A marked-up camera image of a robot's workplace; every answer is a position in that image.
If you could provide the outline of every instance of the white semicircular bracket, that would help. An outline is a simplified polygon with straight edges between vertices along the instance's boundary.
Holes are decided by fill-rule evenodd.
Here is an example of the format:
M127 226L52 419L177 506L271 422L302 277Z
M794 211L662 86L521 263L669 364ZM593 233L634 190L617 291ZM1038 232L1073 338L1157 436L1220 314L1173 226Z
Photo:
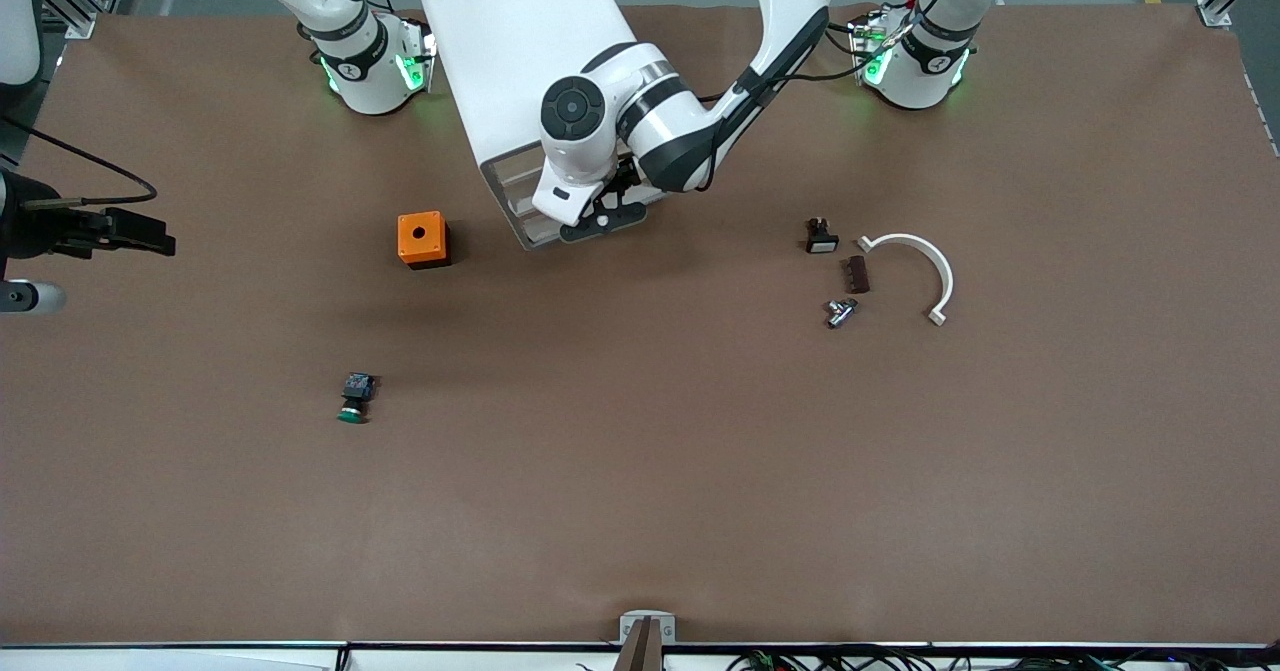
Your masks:
M928 241L911 234L887 234L872 241L867 237L858 239L858 246L863 247L863 251L870 252L870 250L883 246L886 243L901 243L902 246L910 246L915 251L929 257L933 265L938 269L938 275L942 275L942 298L929 310L929 320L937 325L946 323L947 318L942 314L942 307L951 301L951 292L955 289L956 279L951 274L951 264L947 257L938 251L937 246L933 246Z

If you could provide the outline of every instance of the brown table surface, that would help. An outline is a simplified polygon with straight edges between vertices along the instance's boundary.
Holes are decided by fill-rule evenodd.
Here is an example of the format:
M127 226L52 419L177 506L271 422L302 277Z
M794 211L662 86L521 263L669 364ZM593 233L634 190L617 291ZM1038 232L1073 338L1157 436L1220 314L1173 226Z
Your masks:
M627 17L699 93L759 40ZM1280 163L1189 6L1001 6L931 111L794 83L712 192L538 252L443 85L361 118L293 23L69 47L40 127L159 184L179 254L12 265L70 301L0 324L5 639L595 639L634 607L687 640L1277 635ZM426 209L460 263L411 273ZM800 250L814 215L838 255ZM946 327L892 247L827 330L838 257L896 232L951 257Z

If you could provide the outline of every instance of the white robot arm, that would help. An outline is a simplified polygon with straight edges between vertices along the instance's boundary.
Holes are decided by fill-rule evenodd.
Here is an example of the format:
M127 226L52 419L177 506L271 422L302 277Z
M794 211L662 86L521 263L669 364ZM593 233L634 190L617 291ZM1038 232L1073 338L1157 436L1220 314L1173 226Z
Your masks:
M534 206L561 224L577 225L617 168L620 140L649 184L667 192L705 187L829 23L831 0L759 3L759 51L712 109L652 44L608 47L580 76L553 83L543 97L547 161Z
M18 128L24 127L6 114L40 83L40 10L41 0L0 0L0 118ZM0 169L0 314L54 314L67 302L67 295L55 284L5 280L9 257L92 257L93 251L115 248L173 256L175 242L165 233L164 222L123 209L77 209L92 202L132 201L138 200L61 198L36 179Z
M0 110L40 79L40 6L41 0L0 0Z
M320 50L329 85L360 114L389 114L430 81L434 37L366 0L276 0Z
M929 73L904 77L899 83L918 97L932 93L934 77L968 50L978 20L991 5L991 0L928 1L928 18L918 14L915 19L900 19L902 23L883 33L883 41L874 47L884 68L891 53L916 55L909 45L924 47L923 38L955 38L933 51L934 56L947 58L945 69L933 70L940 61L932 61L931 69L931 61L924 60L922 65ZM618 141L631 151L653 187L664 192L707 188L741 133L786 86L828 28L831 0L759 3L764 20L759 51L709 110L680 79L671 61L649 44L608 47L580 76L553 83L543 97L547 160L534 206L563 225L588 225L585 236L608 230L609 219L596 200L618 169ZM950 82L951 76L945 79ZM950 85L932 102L940 101L946 88Z
M895 106L928 109L960 83L969 46L995 0L916 0L914 9L876 15L873 36L906 28L901 45L870 61L859 77Z

